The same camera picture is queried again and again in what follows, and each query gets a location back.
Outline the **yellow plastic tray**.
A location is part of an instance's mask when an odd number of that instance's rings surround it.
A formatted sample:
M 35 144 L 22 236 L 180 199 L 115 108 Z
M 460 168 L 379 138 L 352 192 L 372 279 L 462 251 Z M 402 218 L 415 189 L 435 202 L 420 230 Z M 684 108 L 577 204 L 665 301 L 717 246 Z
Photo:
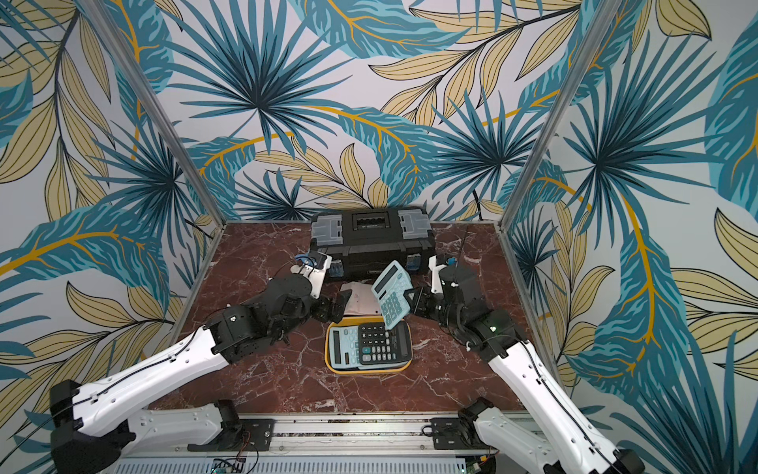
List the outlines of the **yellow plastic tray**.
M 372 316 L 355 316 L 355 317 L 349 317 L 345 320 L 343 320 L 340 324 L 333 323 L 329 326 L 326 332 L 326 347 L 325 347 L 325 364 L 327 365 L 327 368 L 330 371 L 333 371 L 337 374 L 343 374 L 343 375 L 358 375 L 358 374 L 383 374 L 383 373 L 395 373 L 404 371 L 413 361 L 413 359 L 409 363 L 405 363 L 404 365 L 395 365 L 394 367 L 390 367 L 390 365 L 380 365 L 380 367 L 375 367 L 374 369 L 369 369 L 368 367 L 363 367 L 361 369 L 358 367 L 356 371 L 336 371 L 331 367 L 330 365 L 330 359 L 329 359 L 329 336 L 328 332 L 330 329 L 334 327 L 345 327 L 345 326 L 359 326 L 360 324 L 364 323 L 384 323 L 384 321 L 380 317 L 372 317 Z

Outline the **light blue calculator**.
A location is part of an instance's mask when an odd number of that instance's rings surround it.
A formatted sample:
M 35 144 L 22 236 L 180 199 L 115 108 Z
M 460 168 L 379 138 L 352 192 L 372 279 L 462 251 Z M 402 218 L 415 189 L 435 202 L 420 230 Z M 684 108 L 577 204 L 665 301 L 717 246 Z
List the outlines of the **light blue calculator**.
M 336 371 L 356 371 L 360 366 L 358 327 L 334 327 L 328 336 L 331 367 Z

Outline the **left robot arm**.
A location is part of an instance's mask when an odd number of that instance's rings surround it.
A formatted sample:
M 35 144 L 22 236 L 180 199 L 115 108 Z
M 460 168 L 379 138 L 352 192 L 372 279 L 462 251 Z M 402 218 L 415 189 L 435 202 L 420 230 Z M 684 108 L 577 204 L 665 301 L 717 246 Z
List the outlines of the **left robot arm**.
M 236 450 L 246 430 L 229 400 L 151 413 L 148 406 L 203 375 L 286 339 L 313 318 L 338 323 L 351 292 L 330 298 L 302 275 L 273 278 L 249 300 L 221 308 L 191 335 L 129 369 L 87 384 L 51 389 L 51 458 L 59 473 L 99 473 L 122 455 L 184 444 L 188 450 Z

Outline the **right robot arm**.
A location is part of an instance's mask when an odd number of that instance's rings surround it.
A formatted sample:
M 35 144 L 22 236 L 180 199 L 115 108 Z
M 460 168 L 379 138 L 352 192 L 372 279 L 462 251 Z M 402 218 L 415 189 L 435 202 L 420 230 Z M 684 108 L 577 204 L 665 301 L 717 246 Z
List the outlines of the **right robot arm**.
M 436 322 L 502 379 L 542 434 L 513 423 L 480 398 L 460 410 L 464 433 L 529 473 L 643 473 L 639 454 L 619 448 L 594 426 L 552 377 L 534 345 L 504 309 L 491 307 L 476 273 L 435 265 L 428 286 L 398 293 L 408 314 Z

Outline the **black plastic toolbox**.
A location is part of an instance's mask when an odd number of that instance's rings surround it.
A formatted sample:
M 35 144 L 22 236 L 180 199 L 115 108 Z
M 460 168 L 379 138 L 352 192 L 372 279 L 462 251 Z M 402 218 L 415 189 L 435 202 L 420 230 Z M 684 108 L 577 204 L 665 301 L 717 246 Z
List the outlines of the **black plastic toolbox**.
M 332 258 L 329 282 L 353 282 L 377 278 L 394 261 L 411 275 L 423 274 L 436 244 L 423 209 L 389 207 L 316 215 L 310 249 Z

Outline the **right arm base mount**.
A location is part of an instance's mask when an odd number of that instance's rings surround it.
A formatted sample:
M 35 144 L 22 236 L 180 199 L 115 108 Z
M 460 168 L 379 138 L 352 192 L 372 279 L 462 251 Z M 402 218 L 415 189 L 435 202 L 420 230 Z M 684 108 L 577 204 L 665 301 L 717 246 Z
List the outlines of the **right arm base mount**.
M 422 433 L 432 438 L 436 450 L 485 450 L 489 446 L 480 439 L 475 422 L 485 410 L 493 407 L 490 400 L 479 397 L 459 410 L 455 417 L 432 418 Z

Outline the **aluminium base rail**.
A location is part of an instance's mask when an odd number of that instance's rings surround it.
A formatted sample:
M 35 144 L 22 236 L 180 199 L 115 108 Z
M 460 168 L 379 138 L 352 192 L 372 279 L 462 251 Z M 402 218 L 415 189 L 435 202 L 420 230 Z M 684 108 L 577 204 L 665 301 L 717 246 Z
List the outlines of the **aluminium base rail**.
M 422 433 L 454 412 L 248 415 L 274 419 L 268 451 L 190 452 L 183 446 L 128 454 L 111 473 L 529 473 L 493 448 L 436 450 Z M 532 419 L 507 415 L 540 436 Z

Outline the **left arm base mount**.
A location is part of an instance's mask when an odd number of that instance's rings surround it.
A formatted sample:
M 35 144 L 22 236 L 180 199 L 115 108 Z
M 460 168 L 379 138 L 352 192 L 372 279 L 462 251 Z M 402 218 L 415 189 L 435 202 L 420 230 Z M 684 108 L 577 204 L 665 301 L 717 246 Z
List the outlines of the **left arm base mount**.
M 268 451 L 274 434 L 274 419 L 241 418 L 231 400 L 218 400 L 203 406 L 208 409 L 213 436 L 188 444 L 190 452 L 222 452 L 238 450 Z

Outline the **right aluminium frame post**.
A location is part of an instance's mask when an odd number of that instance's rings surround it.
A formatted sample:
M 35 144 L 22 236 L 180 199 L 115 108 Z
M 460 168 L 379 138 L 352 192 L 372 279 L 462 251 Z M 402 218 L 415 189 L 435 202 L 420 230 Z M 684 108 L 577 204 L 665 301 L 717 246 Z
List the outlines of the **right aluminium frame post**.
M 582 79 L 584 79 L 584 75 L 586 75 L 593 61 L 594 53 L 600 48 L 620 4 L 620 1 L 602 1 L 598 5 L 592 23 L 589 25 L 586 35 L 578 48 L 576 61 L 568 69 L 562 88 L 558 91 L 556 100 L 554 100 L 554 104 L 544 122 L 540 135 L 522 168 L 519 181 L 509 197 L 508 205 L 499 222 L 499 231 L 501 233 L 507 233 L 509 227 L 514 223 L 519 207 L 529 192 L 531 183 L 539 170 L 541 160 L 548 150 L 550 140 L 554 136 L 560 119 L 564 112 L 568 110 L 578 87 L 582 84 Z

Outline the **aluminium frame post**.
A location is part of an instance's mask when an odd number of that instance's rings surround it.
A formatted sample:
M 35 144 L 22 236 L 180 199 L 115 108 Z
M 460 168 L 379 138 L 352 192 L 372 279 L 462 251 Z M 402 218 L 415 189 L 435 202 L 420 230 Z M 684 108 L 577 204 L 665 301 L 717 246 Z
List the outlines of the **aluminium frame post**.
M 578 48 L 576 61 L 568 69 L 562 88 L 558 91 L 556 100 L 554 100 L 554 104 L 544 122 L 540 135 L 522 168 L 519 181 L 509 197 L 508 205 L 499 222 L 499 231 L 501 233 L 507 233 L 509 227 L 514 223 L 519 207 L 529 192 L 531 183 L 539 170 L 541 160 L 548 150 L 550 140 L 554 136 L 560 119 L 564 112 L 568 110 L 578 87 L 582 84 L 582 79 L 584 79 L 584 75 L 586 75 L 593 61 L 594 53 L 600 48 L 620 4 L 620 1 L 602 1 L 598 5 L 592 23 L 589 25 L 586 35 Z
M 134 90 L 136 99 L 142 102 L 146 115 L 152 120 L 152 124 L 157 128 L 157 132 L 164 138 L 169 150 L 184 170 L 186 179 L 195 189 L 201 204 L 215 224 L 224 228 L 227 224 L 226 218 L 203 183 L 199 170 L 193 165 L 187 149 L 171 123 L 169 116 L 161 106 L 141 66 L 133 57 L 133 54 L 129 52 L 128 42 L 122 36 L 113 17 L 107 11 L 105 2 L 84 0 L 80 4 L 83 12 L 92 22 L 96 34 L 112 54 L 114 62 L 122 69 L 126 80 Z

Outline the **left aluminium frame post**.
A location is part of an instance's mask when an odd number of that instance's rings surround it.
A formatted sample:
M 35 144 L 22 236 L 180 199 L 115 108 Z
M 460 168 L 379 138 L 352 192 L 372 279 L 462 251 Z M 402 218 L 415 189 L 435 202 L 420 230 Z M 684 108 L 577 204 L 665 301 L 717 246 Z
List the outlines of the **left aluminium frame post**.
M 226 218 L 203 183 L 199 170 L 193 165 L 187 149 L 171 123 L 169 116 L 161 106 L 141 66 L 133 57 L 133 54 L 129 52 L 128 42 L 122 36 L 113 17 L 107 11 L 105 2 L 84 0 L 80 4 L 83 12 L 92 22 L 96 34 L 112 54 L 114 62 L 122 69 L 126 80 L 134 90 L 136 99 L 142 102 L 146 115 L 152 120 L 152 124 L 157 128 L 157 132 L 164 138 L 169 150 L 184 170 L 186 179 L 195 189 L 201 204 L 215 224 L 224 228 L 227 224 Z

